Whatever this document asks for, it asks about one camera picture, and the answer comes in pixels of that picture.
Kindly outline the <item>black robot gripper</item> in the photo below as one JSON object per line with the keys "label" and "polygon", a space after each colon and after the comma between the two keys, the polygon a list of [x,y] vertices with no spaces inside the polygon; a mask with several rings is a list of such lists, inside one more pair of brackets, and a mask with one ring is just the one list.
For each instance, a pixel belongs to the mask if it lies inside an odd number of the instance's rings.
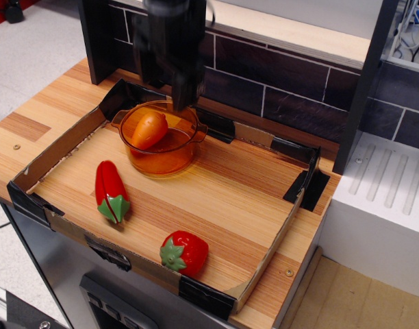
{"label": "black robot gripper", "polygon": [[194,105],[205,91],[199,47],[205,37],[206,1],[143,1],[147,15],[133,20],[137,70],[145,83],[173,76],[174,111]]}

